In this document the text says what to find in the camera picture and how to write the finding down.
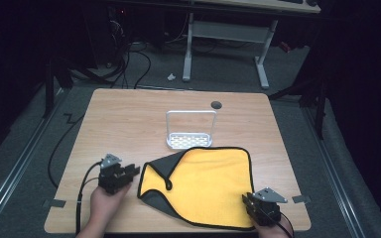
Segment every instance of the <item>floor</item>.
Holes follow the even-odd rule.
[[[293,83],[309,53],[309,48],[289,53],[271,48],[265,60],[270,88],[264,90],[253,59],[229,54],[229,44],[234,43],[196,46],[192,79],[182,82],[183,42],[162,50],[137,43],[114,88],[132,88],[142,77],[137,88],[272,94]],[[241,47],[251,52],[250,48],[255,46]],[[110,70],[102,66],[95,72],[104,74]],[[168,80],[171,74],[176,79]],[[48,118],[42,117],[45,112],[42,88],[13,124],[0,147],[0,237],[73,236],[44,230],[49,211],[44,204],[56,193],[49,175],[59,182],[80,126],[80,121],[77,124],[75,121],[85,112],[92,91],[99,87],[107,85],[76,79],[71,90],[56,86],[56,109]],[[312,221],[310,230],[297,232],[296,236],[381,237],[379,208],[350,159],[329,104],[323,124],[324,140],[320,140],[313,130],[315,108],[300,108],[297,99],[298,96],[286,96],[271,101]]]

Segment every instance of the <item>gray carpet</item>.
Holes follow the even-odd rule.
[[[234,54],[225,54],[227,47],[216,46],[209,54],[194,53],[192,80],[181,80],[184,61],[184,49],[181,44],[162,51],[146,48],[142,53],[151,59],[147,75],[139,83],[139,88],[177,88],[211,91],[262,92],[272,94],[292,84],[309,49],[297,49],[288,54],[280,49],[270,49],[265,67],[270,79],[270,89],[263,90],[257,77],[252,58]],[[210,51],[211,46],[196,49],[199,52]],[[125,77],[129,88],[146,71],[149,62],[140,54],[131,53]],[[102,74],[110,69],[101,68]],[[168,81],[174,74],[177,79]],[[120,77],[115,88],[125,87]],[[0,212],[0,237],[72,237],[72,234],[47,234],[44,230],[49,209],[43,207],[46,199],[53,198],[56,189],[52,186],[47,165],[56,144],[69,129],[71,122],[77,120],[86,110],[92,91],[103,87],[89,80],[77,80],[74,88],[67,94],[56,111],[47,130],[32,154],[32,159],[19,180],[10,199]],[[11,172],[44,113],[44,89],[40,90],[29,107],[11,128],[11,133],[0,147],[0,185]],[[311,125],[296,102],[297,97],[285,97],[272,101],[273,110],[283,136],[292,166],[303,195],[311,202],[307,209],[312,221],[309,231],[297,232],[296,237],[351,237],[350,231],[335,199],[325,168],[321,162],[321,153]],[[334,122],[331,108],[327,107],[324,121],[324,142],[335,162],[343,183],[358,211],[360,221],[365,227],[367,237],[381,237],[381,214],[361,175],[355,168],[349,153]],[[59,182],[74,143],[80,123],[66,134],[53,156],[51,171]]]

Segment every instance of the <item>metal stand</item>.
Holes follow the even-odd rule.
[[[173,114],[183,115],[187,118],[191,114],[208,114],[212,116],[212,124],[209,130],[209,134],[206,132],[171,132],[170,118]],[[166,113],[167,124],[167,144],[171,149],[184,150],[191,147],[209,147],[212,144],[212,132],[215,124],[216,112],[215,111],[168,111]]]
[[[337,38],[334,33],[336,30],[340,30],[339,25],[330,29],[328,27],[326,31],[321,27],[317,33],[316,42],[311,47],[295,83],[268,96],[270,100],[274,100],[287,94],[301,94],[302,97],[299,101],[301,107],[315,104],[317,106],[315,129],[320,139],[323,139],[322,122],[325,115],[327,86],[330,79],[336,77],[335,73],[342,63],[346,41],[349,39],[349,36]]]
[[[188,27],[188,45],[185,55],[183,81],[191,80],[191,43],[193,37],[204,37],[222,39],[238,42],[250,42],[263,44],[259,57],[256,57],[255,64],[258,70],[259,80],[264,89],[269,88],[268,78],[265,73],[264,60],[274,37],[278,21],[274,20],[269,28],[251,27],[243,25],[222,24],[215,22],[194,21],[193,13],[190,13]]]

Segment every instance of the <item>black cable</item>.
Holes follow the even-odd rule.
[[[290,232],[284,228],[284,226],[282,224],[280,224],[280,222],[274,220],[273,218],[271,218],[262,208],[260,208],[260,210],[262,211],[262,213],[264,213],[265,216],[267,216],[275,225],[277,225],[278,227],[280,227],[285,233],[286,235],[289,237],[289,238],[295,238],[295,232],[294,232],[294,229],[293,229],[293,225],[292,225],[292,222],[289,220],[289,218],[287,218],[286,215],[284,215],[282,212],[280,212],[281,215],[283,215],[284,217],[286,217],[286,219],[289,221],[290,223],[290,226],[292,227],[292,234],[290,234]]]
[[[181,49],[183,49],[183,48],[185,48],[187,46],[186,42],[183,43],[183,40],[185,40],[185,39],[186,38],[182,38],[182,39],[176,40],[174,42],[164,43],[164,46],[167,47],[167,48],[173,49],[173,50],[181,50]]]
[[[120,76],[125,73],[125,70],[126,70],[126,67],[127,67],[127,63],[125,62],[125,59],[122,59],[122,70],[119,72],[119,75],[114,79],[114,81],[112,82],[112,84],[110,85],[110,88],[113,88],[114,85],[116,84],[117,80],[119,80]]]
[[[199,51],[197,50],[195,47],[197,46],[193,46],[191,49],[196,52],[196,53],[201,53],[201,54],[207,54],[207,53],[210,53],[212,52],[213,50],[215,50],[215,48],[217,47],[217,41],[213,41],[213,43],[211,42],[212,40],[206,40],[206,41],[199,41],[200,43],[206,43],[205,45],[208,46],[208,45],[212,45],[212,48],[207,50],[207,51]]]
[[[118,61],[117,67],[114,70],[108,72],[107,74],[103,74],[101,76],[97,75],[98,78],[105,80],[107,78],[110,78],[110,77],[116,75],[117,73],[120,73],[120,74],[122,73],[122,70],[124,70],[124,67],[123,67],[124,64],[122,63],[123,62],[123,54],[126,52],[126,49],[129,47],[128,42],[132,36],[131,29],[132,29],[132,27],[129,27],[129,29],[125,30],[126,34],[124,37],[121,38],[121,41],[118,44],[118,45],[122,45],[122,46],[117,49],[117,51],[115,53],[115,57],[114,57],[114,61]],[[90,77],[89,74],[85,74],[85,77],[80,76],[80,75],[74,73],[73,71],[71,71],[70,74],[72,77],[75,77],[75,78],[80,79],[80,80],[89,80],[89,79],[95,80],[95,76]]]
[[[101,76],[95,74],[94,72],[88,70],[88,68],[85,68],[84,66],[77,64],[73,61],[70,61],[70,60],[64,59],[64,58],[57,58],[57,60],[62,65],[65,65],[68,69],[75,69],[75,70],[79,71],[80,73],[82,73],[83,75],[87,76],[89,79],[94,80],[98,83],[101,83],[101,84],[110,84],[111,83],[110,81],[106,80],[105,77],[101,77]]]
[[[96,179],[98,179],[98,177],[96,177],[96,178],[90,178],[89,180],[87,180],[87,181],[85,182],[85,185],[87,185],[89,182],[91,182],[91,181],[93,181],[93,180],[96,180]]]
[[[49,162],[48,162],[48,176],[49,176],[49,179],[51,180],[51,183],[54,185],[55,188],[58,188],[59,186],[57,185],[57,183],[54,181],[54,178],[52,177],[52,173],[51,173],[51,164],[52,164],[52,160],[54,158],[54,155],[59,147],[59,145],[61,144],[61,142],[64,140],[64,137],[67,135],[67,133],[70,132],[70,130],[72,130],[72,128],[79,122],[83,119],[84,115],[82,115],[81,117],[79,117],[76,121],[74,121],[73,123],[71,123],[71,126],[64,132],[64,134],[61,136],[61,138],[59,139],[58,143],[55,145],[53,151],[52,151],[52,154],[51,156],[49,157]]]
[[[181,30],[181,32],[178,34],[177,37],[175,37],[173,40],[170,40],[170,41],[165,42],[165,44],[173,43],[173,42],[177,42],[177,41],[181,41],[181,40],[187,38],[187,37],[183,37],[183,34],[184,34],[184,32],[185,32],[185,29],[187,28],[187,25],[188,25],[188,19],[189,19],[189,18],[190,18],[190,13],[187,13],[187,16],[185,17],[184,25],[182,26],[182,30]]]
[[[78,199],[76,200],[76,227],[75,235],[81,230],[81,203],[82,203],[82,191],[86,185],[86,179],[88,178],[89,173],[94,169],[94,167],[101,165],[101,162],[97,162],[92,165],[88,171],[85,173],[84,179],[82,180],[81,188],[79,189]]]
[[[124,85],[126,84],[126,89],[129,88],[128,80],[126,79],[126,68],[128,68],[128,66],[129,66],[130,52],[131,52],[131,48],[129,48],[127,55],[126,55],[127,56],[126,66],[125,66],[125,70],[123,71],[123,80],[122,80],[122,84],[121,84],[121,88],[124,88]]]
[[[221,41],[218,41],[217,44],[219,46],[223,46],[223,47],[227,47],[227,48],[241,49],[241,48],[250,47],[250,46],[254,45],[255,43],[245,42],[245,43],[240,43],[238,46],[233,46],[233,45],[222,43]]]
[[[139,50],[131,51],[133,45],[139,45],[139,44],[143,44],[144,47],[142,49],[139,49]],[[133,44],[130,45],[129,51],[132,52],[132,53],[139,53],[139,52],[142,52],[142,51],[146,50],[147,48],[148,48],[148,44],[145,43],[145,42],[133,43]]]
[[[138,78],[138,80],[135,82],[134,89],[137,89],[138,83],[141,81],[141,79],[142,79],[145,75],[147,75],[148,71],[149,71],[150,68],[151,68],[151,60],[150,60],[149,57],[147,57],[145,54],[140,53],[140,52],[136,52],[136,54],[139,54],[139,55],[141,55],[141,56],[147,58],[147,60],[148,60],[148,68],[147,68],[147,70],[144,72],[144,74],[142,74],[142,76],[141,76],[140,78]]]

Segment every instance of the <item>human hand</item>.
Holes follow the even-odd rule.
[[[253,219],[252,223],[255,229],[258,231],[259,238],[288,238],[289,236],[286,232],[278,225],[270,226],[260,226]],[[293,227],[290,221],[285,217],[281,216],[281,221],[279,222],[291,235],[293,235]]]
[[[107,224],[113,218],[120,203],[131,187],[131,183],[122,187],[115,194],[109,194],[98,186],[91,194],[90,216],[77,238],[103,237]]]
[[[122,187],[116,193],[109,194],[103,187],[98,186],[91,194],[89,220],[102,222],[107,225],[113,218],[130,187],[131,183]]]

